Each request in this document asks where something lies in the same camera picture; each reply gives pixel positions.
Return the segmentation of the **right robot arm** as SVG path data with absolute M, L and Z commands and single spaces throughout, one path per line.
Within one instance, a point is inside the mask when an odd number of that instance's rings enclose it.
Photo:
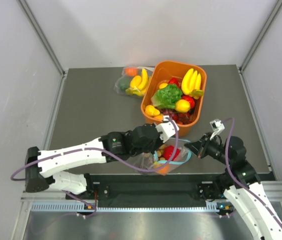
M 225 198 L 234 207 L 255 240 L 282 240 L 282 221 L 273 208 L 256 170 L 246 159 L 244 142 L 237 136 L 222 143 L 220 136 L 204 134 L 185 147 L 197 158 L 212 157 L 226 168 L 212 182 L 212 198 Z

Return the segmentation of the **fake red apple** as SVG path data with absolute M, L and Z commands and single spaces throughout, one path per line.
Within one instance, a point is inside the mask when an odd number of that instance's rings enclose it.
M 174 151 L 174 146 L 169 145 L 167 147 L 164 148 L 164 151 L 162 153 L 162 156 L 164 157 L 165 160 L 169 160 L 169 158 L 171 157 L 172 153 Z M 179 155 L 179 153 L 181 152 L 181 150 L 178 148 L 176 149 L 176 153 L 172 158 L 172 161 L 176 160 L 176 157 Z

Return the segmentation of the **clear zip top bag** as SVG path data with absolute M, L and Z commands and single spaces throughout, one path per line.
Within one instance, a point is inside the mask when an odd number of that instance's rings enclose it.
M 159 147 L 154 153 L 142 153 L 136 157 L 129 159 L 130 163 L 143 170 L 155 170 L 152 172 L 144 172 L 136 170 L 136 172 L 142 175 L 162 175 L 165 176 L 182 164 L 186 163 L 192 156 L 192 152 L 185 147 L 185 144 L 190 143 L 187 139 L 179 139 L 176 154 L 169 164 L 165 165 L 164 168 L 157 170 L 163 166 L 170 158 L 175 147 L 175 138 L 169 139 L 165 144 Z

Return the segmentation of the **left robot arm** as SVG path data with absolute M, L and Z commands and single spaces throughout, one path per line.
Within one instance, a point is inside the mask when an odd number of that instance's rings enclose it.
M 52 151 L 33 146 L 27 150 L 25 191 L 60 189 L 89 198 L 94 186 L 85 174 L 68 173 L 76 167 L 127 161 L 142 153 L 151 153 L 162 145 L 163 132 L 155 124 L 145 124 L 127 132 L 110 132 L 90 142 Z

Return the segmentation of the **fake brown longan bunch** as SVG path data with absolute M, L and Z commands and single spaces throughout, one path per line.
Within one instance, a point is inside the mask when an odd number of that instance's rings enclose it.
M 166 160 L 164 159 L 164 157 L 162 156 L 162 153 L 164 151 L 164 148 L 166 147 L 166 145 L 162 145 L 160 146 L 154 153 L 154 163 L 153 163 L 153 167 L 155 165 L 158 165 L 158 164 L 165 164 L 166 163 Z

